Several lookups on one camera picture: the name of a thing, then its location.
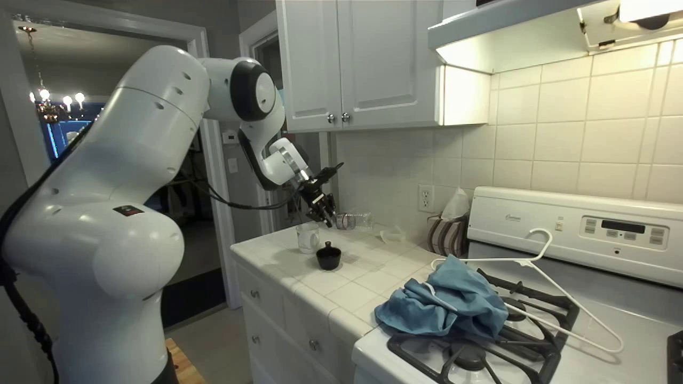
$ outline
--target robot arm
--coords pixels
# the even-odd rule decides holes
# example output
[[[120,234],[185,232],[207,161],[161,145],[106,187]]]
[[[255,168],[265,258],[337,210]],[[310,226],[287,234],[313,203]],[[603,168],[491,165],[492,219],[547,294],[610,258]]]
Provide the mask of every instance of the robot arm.
[[[338,167],[312,175],[298,149],[282,136],[284,107],[273,79],[253,60],[201,60],[209,73],[209,112],[205,117],[239,123],[239,141],[248,152],[262,187],[293,181],[313,218],[335,225],[332,199],[322,192]]]

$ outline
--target white tile backsplash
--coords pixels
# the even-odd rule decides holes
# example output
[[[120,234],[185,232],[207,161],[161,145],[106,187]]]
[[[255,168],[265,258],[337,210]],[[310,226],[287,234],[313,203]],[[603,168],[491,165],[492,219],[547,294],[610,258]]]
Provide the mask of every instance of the white tile backsplash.
[[[616,73],[590,79],[588,119],[643,117],[652,70]]]
[[[538,121],[584,119],[588,79],[539,85]]]
[[[683,203],[683,39],[492,83],[486,125],[335,135],[341,211],[424,241],[419,185],[437,208],[475,185]]]
[[[599,119],[584,123],[584,163],[637,163],[645,119]]]

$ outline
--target cabinet handle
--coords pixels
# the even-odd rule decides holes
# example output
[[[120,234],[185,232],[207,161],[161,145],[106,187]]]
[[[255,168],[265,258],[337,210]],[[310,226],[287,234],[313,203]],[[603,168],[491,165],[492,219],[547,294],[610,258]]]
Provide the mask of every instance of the cabinet handle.
[[[341,114],[341,121],[343,121],[343,123],[350,123],[352,119],[354,119],[352,114]]]
[[[306,346],[310,346],[313,353],[320,353],[320,349],[322,349],[322,346],[320,346],[318,339],[310,339]]]

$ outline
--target gas stove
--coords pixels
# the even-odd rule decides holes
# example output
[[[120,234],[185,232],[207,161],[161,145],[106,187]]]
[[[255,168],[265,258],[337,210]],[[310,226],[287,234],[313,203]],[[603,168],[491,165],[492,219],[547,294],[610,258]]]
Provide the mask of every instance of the gas stove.
[[[619,349],[612,335],[534,269],[475,260],[536,253],[539,244],[528,241],[526,230],[553,230],[553,260],[538,266],[608,324],[622,349],[603,353],[517,312],[494,342],[376,328],[354,346],[356,384],[683,384],[683,208],[637,203],[632,210],[622,203],[619,211],[619,201],[575,203],[574,196],[517,191],[484,191],[481,196],[492,210],[474,199],[470,265],[507,306]]]

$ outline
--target blue cloth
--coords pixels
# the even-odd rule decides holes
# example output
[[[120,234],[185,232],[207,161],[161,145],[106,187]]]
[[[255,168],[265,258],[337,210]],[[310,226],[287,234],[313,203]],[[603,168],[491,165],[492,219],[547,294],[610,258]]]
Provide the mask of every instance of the blue cloth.
[[[464,262],[447,256],[424,284],[409,279],[401,291],[376,307],[376,320],[406,335],[460,332],[494,339],[507,317],[492,285]]]

